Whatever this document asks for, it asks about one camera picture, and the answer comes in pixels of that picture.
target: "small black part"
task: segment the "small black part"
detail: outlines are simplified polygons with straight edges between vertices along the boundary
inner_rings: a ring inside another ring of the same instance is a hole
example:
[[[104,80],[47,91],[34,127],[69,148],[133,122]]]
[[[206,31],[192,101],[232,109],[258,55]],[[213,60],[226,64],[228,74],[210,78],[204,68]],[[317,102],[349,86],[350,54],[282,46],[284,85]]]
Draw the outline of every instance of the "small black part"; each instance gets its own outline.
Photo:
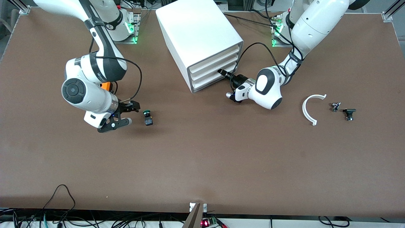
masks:
[[[332,103],[331,104],[332,112],[337,112],[337,110],[339,109],[340,104],[341,104],[340,102]]]
[[[62,95],[67,101],[78,104],[83,101],[85,94],[86,87],[80,79],[71,78],[63,83]]]
[[[282,100],[283,100],[283,98],[278,99],[278,100],[273,104],[273,106],[271,107],[271,109],[277,108],[277,106],[281,103]]]
[[[121,119],[121,113],[124,112],[139,112],[140,105],[136,101],[130,101],[129,103],[118,103],[118,108],[117,110],[108,118],[110,121],[106,123],[107,119],[103,119],[101,121],[102,127],[97,129],[98,132],[100,133],[105,133],[108,131],[113,131],[116,130],[120,127],[127,126],[130,122],[128,119],[124,118]]]
[[[346,115],[347,115],[346,120],[352,121],[353,120],[353,112],[355,112],[355,111],[356,111],[356,109],[354,109],[354,108],[343,109],[343,112],[346,113]]]
[[[232,76],[232,86],[234,88],[238,88],[247,80],[247,77],[243,76],[242,74],[235,76],[234,74],[231,74],[231,72],[227,72],[223,69],[219,69],[217,72],[228,80],[230,80],[231,79],[230,76]]]
[[[232,100],[233,102],[236,102],[236,103],[242,103],[242,101],[237,101],[237,100],[235,99],[235,94],[232,94],[232,95],[229,97],[229,99]]]
[[[87,27],[87,30],[90,30],[96,26],[105,26],[104,22],[98,17],[90,17],[84,21],[84,25]]]
[[[145,125],[146,125],[146,126],[153,125],[152,117],[150,117],[150,116],[145,117]]]

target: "metal post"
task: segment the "metal post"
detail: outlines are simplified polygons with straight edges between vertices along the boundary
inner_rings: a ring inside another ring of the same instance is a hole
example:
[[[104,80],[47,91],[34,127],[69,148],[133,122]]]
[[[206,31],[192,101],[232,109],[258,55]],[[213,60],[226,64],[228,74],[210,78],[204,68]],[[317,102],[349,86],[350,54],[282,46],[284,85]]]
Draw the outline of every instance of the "metal post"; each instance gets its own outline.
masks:
[[[398,12],[405,5],[405,0],[398,0],[394,2],[386,11],[382,12],[382,16],[385,21],[392,21],[392,15]]]
[[[20,14],[28,14],[30,12],[30,6],[27,6],[21,0],[11,0],[13,5],[20,9]]]
[[[203,220],[203,212],[204,207],[200,203],[196,203],[182,228],[200,228],[201,221]]]

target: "green led light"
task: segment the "green led light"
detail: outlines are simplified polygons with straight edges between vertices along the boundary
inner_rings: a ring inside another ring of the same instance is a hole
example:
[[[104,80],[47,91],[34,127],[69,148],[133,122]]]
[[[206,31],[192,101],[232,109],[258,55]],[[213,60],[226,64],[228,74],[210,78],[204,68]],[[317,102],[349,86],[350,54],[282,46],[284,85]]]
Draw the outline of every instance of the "green led light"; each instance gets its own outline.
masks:
[[[130,23],[125,23],[125,26],[127,27],[129,33],[133,33],[133,32],[134,32],[134,26],[133,26],[132,24],[130,24]]]

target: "metal bracket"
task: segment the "metal bracket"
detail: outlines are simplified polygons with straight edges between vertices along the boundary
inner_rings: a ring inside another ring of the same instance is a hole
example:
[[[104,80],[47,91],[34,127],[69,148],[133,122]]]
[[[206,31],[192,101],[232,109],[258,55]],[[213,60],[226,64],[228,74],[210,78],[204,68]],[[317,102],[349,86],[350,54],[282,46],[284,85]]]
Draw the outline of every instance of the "metal bracket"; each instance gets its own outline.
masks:
[[[392,22],[392,15],[398,12],[405,5],[405,0],[395,1],[386,11],[382,12],[384,23]]]
[[[190,203],[190,212],[193,210],[195,205],[196,205],[196,203]],[[204,213],[207,213],[207,204],[202,204],[202,206],[204,209]]]
[[[22,9],[20,9],[20,15],[28,15],[31,11],[31,6],[27,6],[27,9],[25,9],[25,11],[23,11]]]
[[[384,23],[392,23],[392,16],[387,17],[385,12],[381,13]]]
[[[203,213],[204,213],[204,206],[202,206],[200,203],[195,203],[192,206],[192,210],[188,215],[187,219],[185,220],[182,228],[200,228],[201,221],[203,220]]]

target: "black electronic component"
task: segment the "black electronic component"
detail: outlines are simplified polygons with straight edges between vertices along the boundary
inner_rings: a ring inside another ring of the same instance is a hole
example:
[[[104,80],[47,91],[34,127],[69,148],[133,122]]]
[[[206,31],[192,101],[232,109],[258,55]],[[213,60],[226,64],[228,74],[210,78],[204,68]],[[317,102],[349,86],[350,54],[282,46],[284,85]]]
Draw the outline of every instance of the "black electronic component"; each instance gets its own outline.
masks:
[[[215,217],[203,219],[201,221],[201,228],[206,228],[206,227],[212,226],[216,223],[217,223],[217,219]]]
[[[108,118],[109,122],[107,123],[107,119],[103,120],[103,125],[101,128],[98,128],[97,131],[99,133],[105,133],[108,131],[116,130],[120,127],[128,126],[132,123],[132,120],[129,118],[121,119],[121,114],[124,112],[139,112],[140,105],[136,101],[130,101],[129,103],[119,103],[117,110]]]
[[[227,71],[225,71],[223,69],[219,69],[218,73],[220,73],[226,79],[231,80],[232,81],[232,86],[234,88],[238,88],[239,86],[241,86],[247,80],[247,77],[243,76],[242,74],[239,74],[238,76],[235,76],[231,72],[227,72]]]
[[[150,126],[153,125],[153,120],[151,117],[151,111],[150,110],[145,110],[143,111],[143,115],[145,116],[145,125]]]
[[[343,112],[346,113],[346,115],[347,115],[346,120],[352,121],[353,120],[353,112],[355,112],[355,111],[356,111],[356,109],[354,109],[354,108],[343,109]]]

